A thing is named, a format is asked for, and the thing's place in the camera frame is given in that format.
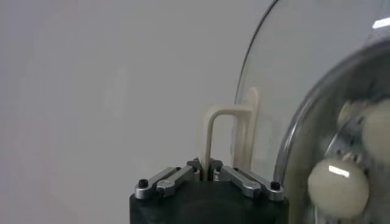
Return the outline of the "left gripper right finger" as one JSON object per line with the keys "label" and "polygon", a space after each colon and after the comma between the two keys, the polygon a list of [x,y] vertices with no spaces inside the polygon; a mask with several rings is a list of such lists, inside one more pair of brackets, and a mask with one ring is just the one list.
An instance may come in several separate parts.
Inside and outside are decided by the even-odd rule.
{"label": "left gripper right finger", "polygon": [[211,159],[209,179],[231,182],[249,198],[265,197],[275,202],[284,200],[284,189],[278,181],[269,181],[252,171],[225,166],[220,160]]}

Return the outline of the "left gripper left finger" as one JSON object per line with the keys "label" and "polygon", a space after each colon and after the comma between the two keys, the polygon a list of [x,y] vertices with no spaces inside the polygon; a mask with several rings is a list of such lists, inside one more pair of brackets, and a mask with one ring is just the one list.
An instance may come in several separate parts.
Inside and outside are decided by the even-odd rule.
{"label": "left gripper left finger", "polygon": [[162,197],[174,195],[186,181],[200,181],[202,166],[198,158],[187,161],[183,167],[167,167],[149,179],[140,179],[135,186],[134,196],[146,200],[155,194]]}

